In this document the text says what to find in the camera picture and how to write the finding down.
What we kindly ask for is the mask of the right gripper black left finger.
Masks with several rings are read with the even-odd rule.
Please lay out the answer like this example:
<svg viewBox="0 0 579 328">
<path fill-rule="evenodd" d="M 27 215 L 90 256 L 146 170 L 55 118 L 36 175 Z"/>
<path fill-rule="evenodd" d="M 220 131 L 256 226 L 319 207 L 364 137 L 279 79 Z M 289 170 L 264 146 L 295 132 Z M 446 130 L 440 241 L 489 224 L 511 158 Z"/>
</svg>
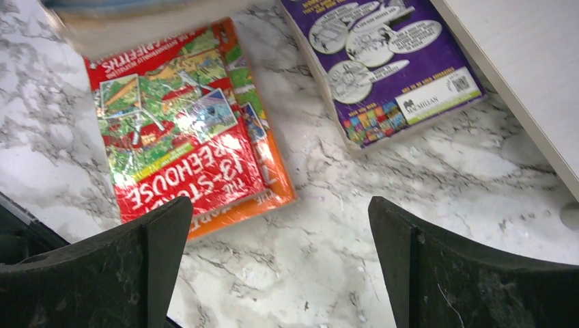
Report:
<svg viewBox="0 0 579 328">
<path fill-rule="evenodd" d="M 79 242 L 1 264 L 1 326 L 175 327 L 167 312 L 192 211 L 180 196 Z"/>
</svg>

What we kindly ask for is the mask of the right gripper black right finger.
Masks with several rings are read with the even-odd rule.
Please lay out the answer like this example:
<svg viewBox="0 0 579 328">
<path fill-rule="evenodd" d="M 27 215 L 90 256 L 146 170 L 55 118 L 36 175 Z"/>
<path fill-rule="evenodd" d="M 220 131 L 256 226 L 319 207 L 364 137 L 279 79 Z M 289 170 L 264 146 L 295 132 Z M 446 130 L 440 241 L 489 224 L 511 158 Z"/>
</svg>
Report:
<svg viewBox="0 0 579 328">
<path fill-rule="evenodd" d="M 369 223 L 397 327 L 577 327 L 578 267 L 519 256 L 375 196 Z"/>
</svg>

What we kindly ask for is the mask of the red 13-storey treehouse book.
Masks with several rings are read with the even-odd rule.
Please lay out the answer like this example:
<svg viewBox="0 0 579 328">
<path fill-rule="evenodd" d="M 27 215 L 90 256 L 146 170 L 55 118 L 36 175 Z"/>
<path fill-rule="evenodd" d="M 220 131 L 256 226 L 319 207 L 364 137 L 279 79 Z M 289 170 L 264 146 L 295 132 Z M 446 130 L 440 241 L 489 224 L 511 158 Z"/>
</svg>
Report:
<svg viewBox="0 0 579 328">
<path fill-rule="evenodd" d="M 210 28 L 85 67 L 122 222 L 177 197 L 198 217 L 266 190 Z"/>
</svg>

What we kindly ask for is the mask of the purple cartoon book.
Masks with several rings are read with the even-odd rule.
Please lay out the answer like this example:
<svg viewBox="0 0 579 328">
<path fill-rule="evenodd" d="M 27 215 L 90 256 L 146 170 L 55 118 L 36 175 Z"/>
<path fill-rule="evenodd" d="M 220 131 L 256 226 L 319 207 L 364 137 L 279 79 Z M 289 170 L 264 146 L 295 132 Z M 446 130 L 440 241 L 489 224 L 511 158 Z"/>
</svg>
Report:
<svg viewBox="0 0 579 328">
<path fill-rule="evenodd" d="M 282 1 L 280 6 L 352 156 L 485 98 L 430 1 Z"/>
</svg>

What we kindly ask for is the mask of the white two-tier shelf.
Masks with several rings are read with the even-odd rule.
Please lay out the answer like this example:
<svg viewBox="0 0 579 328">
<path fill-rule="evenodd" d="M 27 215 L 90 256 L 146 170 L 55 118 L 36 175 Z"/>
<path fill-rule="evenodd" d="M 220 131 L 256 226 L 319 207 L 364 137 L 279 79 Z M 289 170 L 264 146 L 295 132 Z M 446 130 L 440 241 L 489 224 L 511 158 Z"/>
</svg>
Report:
<svg viewBox="0 0 579 328">
<path fill-rule="evenodd" d="M 435 1 L 434 6 L 577 195 L 578 2 Z"/>
</svg>

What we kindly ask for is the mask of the dark blue Nineteen Eighty-Four book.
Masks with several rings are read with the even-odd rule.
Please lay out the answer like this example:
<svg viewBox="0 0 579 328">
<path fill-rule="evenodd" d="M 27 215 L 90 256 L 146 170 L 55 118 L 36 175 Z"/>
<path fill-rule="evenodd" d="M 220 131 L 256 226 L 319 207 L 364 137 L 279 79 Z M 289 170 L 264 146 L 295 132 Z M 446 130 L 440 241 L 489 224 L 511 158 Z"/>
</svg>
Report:
<svg viewBox="0 0 579 328">
<path fill-rule="evenodd" d="M 77 53 L 100 59 L 203 27 L 254 1 L 41 1 L 40 5 Z"/>
</svg>

